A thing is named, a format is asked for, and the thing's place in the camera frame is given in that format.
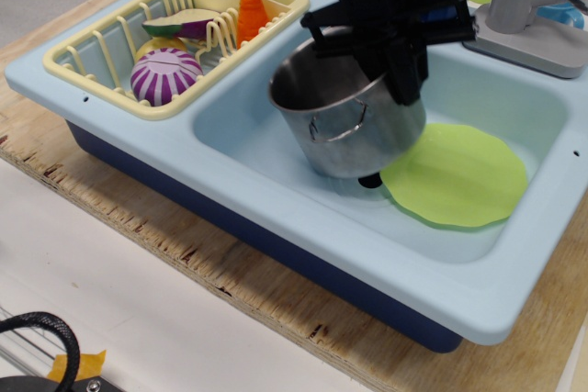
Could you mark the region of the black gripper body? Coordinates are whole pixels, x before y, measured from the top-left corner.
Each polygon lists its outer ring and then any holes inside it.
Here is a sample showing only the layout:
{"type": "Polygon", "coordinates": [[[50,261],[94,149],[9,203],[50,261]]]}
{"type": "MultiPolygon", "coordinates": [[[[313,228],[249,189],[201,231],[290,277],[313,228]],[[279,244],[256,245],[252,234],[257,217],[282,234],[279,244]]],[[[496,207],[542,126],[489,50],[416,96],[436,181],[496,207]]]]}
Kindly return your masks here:
{"type": "Polygon", "coordinates": [[[338,0],[305,14],[301,25],[317,42],[321,29],[351,27],[374,31],[391,38],[415,38],[425,45],[469,41],[475,38],[475,19],[463,23],[459,19],[424,23],[422,13],[428,9],[419,0],[338,0]]]}

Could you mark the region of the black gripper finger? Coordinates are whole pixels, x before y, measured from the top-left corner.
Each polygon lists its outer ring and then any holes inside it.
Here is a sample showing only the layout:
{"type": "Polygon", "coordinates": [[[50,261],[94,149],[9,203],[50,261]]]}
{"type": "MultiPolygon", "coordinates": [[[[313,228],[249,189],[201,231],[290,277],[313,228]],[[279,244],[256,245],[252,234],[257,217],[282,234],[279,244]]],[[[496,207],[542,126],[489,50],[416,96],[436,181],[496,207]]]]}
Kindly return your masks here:
{"type": "Polygon", "coordinates": [[[419,40],[394,39],[385,49],[386,85],[393,100],[411,106],[421,96],[423,82],[428,78],[426,46],[419,40]]]}
{"type": "Polygon", "coordinates": [[[387,56],[380,50],[354,50],[356,59],[361,71],[370,82],[384,77],[389,70],[387,56]]]}

